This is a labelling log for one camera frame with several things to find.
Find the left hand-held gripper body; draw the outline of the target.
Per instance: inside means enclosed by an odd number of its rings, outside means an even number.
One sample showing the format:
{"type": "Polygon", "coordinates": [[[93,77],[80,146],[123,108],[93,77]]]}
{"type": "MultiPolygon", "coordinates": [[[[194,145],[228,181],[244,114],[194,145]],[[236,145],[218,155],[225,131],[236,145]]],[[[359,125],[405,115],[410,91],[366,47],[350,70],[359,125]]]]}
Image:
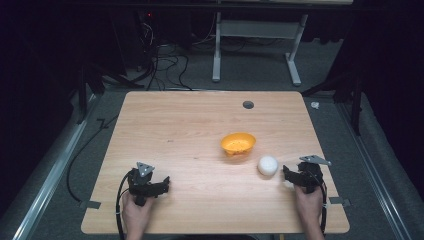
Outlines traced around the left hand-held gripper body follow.
{"type": "Polygon", "coordinates": [[[154,167],[142,162],[137,162],[136,165],[128,175],[129,192],[136,197],[136,205],[144,206],[149,197],[158,197],[159,189],[150,182],[154,167]]]}

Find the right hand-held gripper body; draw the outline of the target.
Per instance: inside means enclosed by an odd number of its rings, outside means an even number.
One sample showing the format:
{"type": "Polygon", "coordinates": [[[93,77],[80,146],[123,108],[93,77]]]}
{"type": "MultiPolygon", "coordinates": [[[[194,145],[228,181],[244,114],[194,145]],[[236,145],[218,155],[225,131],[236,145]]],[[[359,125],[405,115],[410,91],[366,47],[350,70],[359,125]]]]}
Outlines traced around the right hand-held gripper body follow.
{"type": "Polygon", "coordinates": [[[306,193],[313,193],[315,188],[320,187],[324,182],[320,166],[331,166],[332,162],[317,155],[303,156],[300,160],[298,171],[304,178],[306,193]]]}

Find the white ball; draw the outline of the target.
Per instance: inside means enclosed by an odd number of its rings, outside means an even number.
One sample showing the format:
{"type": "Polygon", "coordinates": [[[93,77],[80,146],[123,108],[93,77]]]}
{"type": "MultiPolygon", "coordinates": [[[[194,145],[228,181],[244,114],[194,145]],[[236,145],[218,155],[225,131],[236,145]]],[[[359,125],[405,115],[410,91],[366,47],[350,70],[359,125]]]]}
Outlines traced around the white ball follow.
{"type": "Polygon", "coordinates": [[[278,161],[272,156],[263,156],[257,165],[259,172],[264,176],[272,176],[278,170],[278,161]]]}

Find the orange plastic bowl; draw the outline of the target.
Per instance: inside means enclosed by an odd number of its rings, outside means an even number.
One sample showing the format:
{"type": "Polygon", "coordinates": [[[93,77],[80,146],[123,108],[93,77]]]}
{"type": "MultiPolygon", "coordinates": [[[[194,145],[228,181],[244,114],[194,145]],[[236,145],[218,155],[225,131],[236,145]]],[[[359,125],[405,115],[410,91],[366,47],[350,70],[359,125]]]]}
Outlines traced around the orange plastic bowl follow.
{"type": "Polygon", "coordinates": [[[228,155],[249,153],[256,144],[256,138],[246,132],[236,132],[225,136],[220,143],[221,148],[228,155]]]}

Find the person's right hand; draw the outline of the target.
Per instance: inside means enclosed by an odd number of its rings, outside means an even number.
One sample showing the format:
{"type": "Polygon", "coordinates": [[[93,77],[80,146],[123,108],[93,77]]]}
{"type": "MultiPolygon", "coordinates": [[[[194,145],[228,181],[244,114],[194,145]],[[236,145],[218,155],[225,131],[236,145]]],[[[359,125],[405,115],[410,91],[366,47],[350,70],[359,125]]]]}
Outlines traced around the person's right hand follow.
{"type": "Polygon", "coordinates": [[[304,229],[320,230],[320,216],[322,211],[323,196],[321,189],[316,187],[312,193],[305,193],[304,189],[295,185],[296,208],[304,229]]]}

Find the person's left hand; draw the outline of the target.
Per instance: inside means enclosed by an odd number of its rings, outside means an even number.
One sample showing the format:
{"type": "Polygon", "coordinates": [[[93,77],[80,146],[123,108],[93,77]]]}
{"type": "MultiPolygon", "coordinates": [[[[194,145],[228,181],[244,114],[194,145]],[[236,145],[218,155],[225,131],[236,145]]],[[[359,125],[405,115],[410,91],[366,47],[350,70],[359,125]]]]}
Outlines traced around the person's left hand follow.
{"type": "Polygon", "coordinates": [[[138,206],[135,204],[135,197],[126,192],[122,196],[122,204],[122,215],[127,234],[144,235],[150,221],[154,198],[148,198],[144,206],[138,206]]]}

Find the black tripod stand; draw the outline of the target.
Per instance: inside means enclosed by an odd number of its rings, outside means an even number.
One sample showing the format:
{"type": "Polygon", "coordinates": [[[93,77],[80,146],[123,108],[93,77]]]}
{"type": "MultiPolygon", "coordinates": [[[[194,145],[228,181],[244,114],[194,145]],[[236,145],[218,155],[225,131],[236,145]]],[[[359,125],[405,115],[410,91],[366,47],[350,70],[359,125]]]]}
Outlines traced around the black tripod stand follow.
{"type": "Polygon", "coordinates": [[[358,74],[353,72],[342,73],[332,77],[318,85],[301,92],[303,97],[309,97],[325,89],[333,89],[333,100],[335,103],[351,103],[350,124],[356,135],[360,134],[359,117],[362,98],[362,80],[358,74]]]}
{"type": "Polygon", "coordinates": [[[83,63],[77,72],[79,109],[79,117],[77,120],[78,124],[81,124],[88,118],[89,100],[87,97],[87,89],[90,89],[95,96],[102,95],[105,92],[105,87],[102,80],[104,75],[127,87],[143,88],[143,85],[136,84],[123,76],[100,67],[97,64],[90,62],[83,63]]]}

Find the metal floor rail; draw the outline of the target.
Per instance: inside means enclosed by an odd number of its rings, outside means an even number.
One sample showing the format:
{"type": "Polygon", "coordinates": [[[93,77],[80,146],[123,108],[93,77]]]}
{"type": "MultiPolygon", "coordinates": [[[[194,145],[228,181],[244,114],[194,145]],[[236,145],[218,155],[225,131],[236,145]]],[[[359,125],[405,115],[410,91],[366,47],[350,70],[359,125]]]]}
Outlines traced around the metal floor rail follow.
{"type": "Polygon", "coordinates": [[[374,165],[365,143],[363,142],[361,136],[358,135],[354,128],[351,126],[350,114],[347,107],[344,104],[337,104],[336,108],[355,143],[367,178],[396,239],[412,240],[411,234],[402,217],[400,216],[399,209],[396,206],[393,197],[383,183],[383,179],[381,178],[376,166],[374,165]]]}
{"type": "Polygon", "coordinates": [[[79,119],[80,107],[76,109],[71,120],[18,194],[14,209],[16,212],[22,211],[22,213],[11,240],[29,240],[31,238],[71,161],[71,157],[76,152],[76,146],[88,122],[87,118],[95,110],[100,98],[100,95],[94,93],[88,96],[88,109],[82,119],[79,119]]]}

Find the white metal desk frame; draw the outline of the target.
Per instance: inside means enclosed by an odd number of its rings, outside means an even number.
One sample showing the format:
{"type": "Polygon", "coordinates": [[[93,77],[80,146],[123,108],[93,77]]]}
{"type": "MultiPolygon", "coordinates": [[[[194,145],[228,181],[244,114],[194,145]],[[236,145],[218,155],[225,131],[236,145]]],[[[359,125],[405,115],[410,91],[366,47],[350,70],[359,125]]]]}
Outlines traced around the white metal desk frame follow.
{"type": "Polygon", "coordinates": [[[221,39],[223,37],[274,38],[293,41],[290,52],[285,54],[285,62],[294,86],[301,85],[301,79],[295,64],[295,57],[303,36],[308,15],[304,14],[298,22],[265,22],[253,20],[222,20],[221,13],[216,14],[215,50],[213,58],[212,81],[221,79],[221,39]]]}

